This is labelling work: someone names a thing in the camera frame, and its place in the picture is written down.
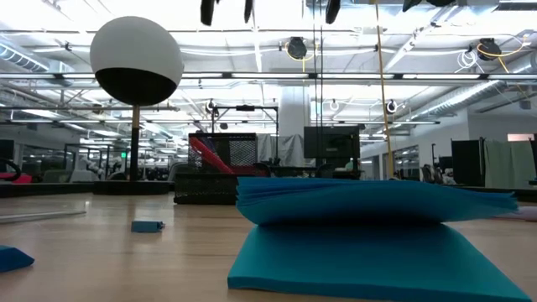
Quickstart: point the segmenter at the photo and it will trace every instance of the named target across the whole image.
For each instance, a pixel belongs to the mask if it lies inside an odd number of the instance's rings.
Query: red object
[[[201,152],[201,158],[205,160],[210,165],[216,167],[220,172],[227,174],[235,174],[222,160],[218,155],[214,154],[205,144],[203,144],[197,138],[190,138],[190,146]]]
[[[0,173],[0,179],[8,178],[15,175],[15,173]],[[12,181],[12,184],[29,184],[32,182],[32,176],[27,174],[21,174],[18,180]]]

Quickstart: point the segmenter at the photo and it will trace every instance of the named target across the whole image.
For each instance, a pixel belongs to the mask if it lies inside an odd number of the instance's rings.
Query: yellow cable
[[[507,66],[505,65],[505,63],[503,63],[502,58],[499,57],[498,60],[500,61],[500,64],[502,65],[502,67],[505,70],[505,72],[509,73],[509,70],[507,69]]]
[[[384,128],[386,129],[386,138],[388,142],[388,177],[394,176],[394,155],[392,154],[392,144],[389,136],[388,113],[386,112],[386,97],[384,96],[384,63],[383,63],[383,46],[380,43],[380,21],[378,17],[378,0],[375,1],[375,10],[377,12],[377,40],[378,40],[378,61],[380,66],[380,87],[383,97],[383,115]]]
[[[482,54],[484,54],[484,55],[492,56],[492,57],[495,57],[495,58],[502,58],[502,57],[506,57],[506,56],[508,56],[508,55],[514,55],[514,54],[518,53],[520,50],[522,50],[522,48],[524,47],[524,41],[525,41],[525,40],[526,40],[526,38],[524,37],[524,38],[522,39],[522,44],[520,45],[520,47],[519,47],[517,50],[512,51],[512,52],[510,52],[510,53],[508,53],[508,54],[505,54],[505,55],[489,54],[488,52],[482,51],[482,50],[480,49],[480,47],[482,46],[481,43],[477,45],[477,51],[479,51],[480,53],[482,53]]]
[[[289,42],[285,43],[285,53],[287,54],[287,56],[289,56],[292,60],[295,60],[295,61],[307,61],[307,60],[311,60],[313,59],[313,57],[315,56],[315,53],[317,52],[317,50],[319,49],[319,45],[318,44],[315,44],[315,52],[313,53],[313,55],[311,55],[308,59],[295,59],[293,58],[290,54],[289,54],[289,51],[287,50],[287,45],[289,45]]]

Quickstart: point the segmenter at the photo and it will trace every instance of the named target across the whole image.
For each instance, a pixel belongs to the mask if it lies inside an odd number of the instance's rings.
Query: cable
[[[502,67],[505,70],[505,72],[509,73],[509,70],[507,69],[507,66],[505,65],[505,63],[503,63],[502,58],[499,57],[498,60],[500,61],[500,64],[502,65]]]
[[[520,45],[520,47],[519,47],[517,50],[512,51],[512,52],[510,52],[510,53],[508,53],[508,54],[505,54],[505,55],[489,54],[488,52],[482,51],[482,50],[480,49],[480,47],[482,46],[481,43],[477,45],[477,51],[479,51],[480,53],[482,53],[482,54],[484,54],[484,55],[488,55],[488,56],[492,56],[492,57],[496,57],[496,58],[502,58],[502,57],[506,57],[506,56],[509,56],[509,55],[514,55],[514,54],[518,53],[520,50],[522,50],[522,48],[525,46],[525,45],[524,45],[524,41],[525,41],[525,40],[526,40],[526,37],[523,38],[523,40],[522,40],[522,44]]]
[[[377,42],[378,49],[382,49],[381,39],[380,39],[380,20],[378,16],[378,0],[375,0],[375,12],[377,14]],[[392,154],[392,144],[389,136],[388,128],[388,114],[386,113],[386,97],[384,95],[384,63],[383,63],[383,54],[382,50],[378,52],[378,61],[380,69],[380,87],[383,97],[383,116],[384,116],[384,128],[386,129],[386,138],[388,143],[388,175],[392,177],[394,175],[394,155]]]

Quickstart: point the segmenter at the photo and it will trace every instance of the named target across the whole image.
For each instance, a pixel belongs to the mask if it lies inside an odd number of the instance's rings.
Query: blue sheet
[[[448,226],[256,226],[227,277],[264,289],[414,302],[530,301]]]
[[[516,211],[512,194],[481,193],[416,181],[239,178],[238,210],[259,225],[465,221]]]

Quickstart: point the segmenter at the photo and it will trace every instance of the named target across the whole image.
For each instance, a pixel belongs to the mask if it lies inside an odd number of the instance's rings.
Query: fabric
[[[537,176],[530,142],[485,141],[485,186],[527,189]]]
[[[448,226],[256,226],[227,277],[264,289],[413,302],[530,301]]]
[[[419,181],[239,178],[238,182],[237,209],[259,225],[465,221],[518,209],[512,194],[481,193]]]
[[[280,166],[304,167],[304,139],[299,135],[278,138]],[[258,161],[268,161],[276,157],[276,137],[258,134]]]
[[[528,180],[537,176],[535,173],[534,155],[531,143],[511,142],[511,157],[513,161],[513,185],[517,189],[531,188]]]

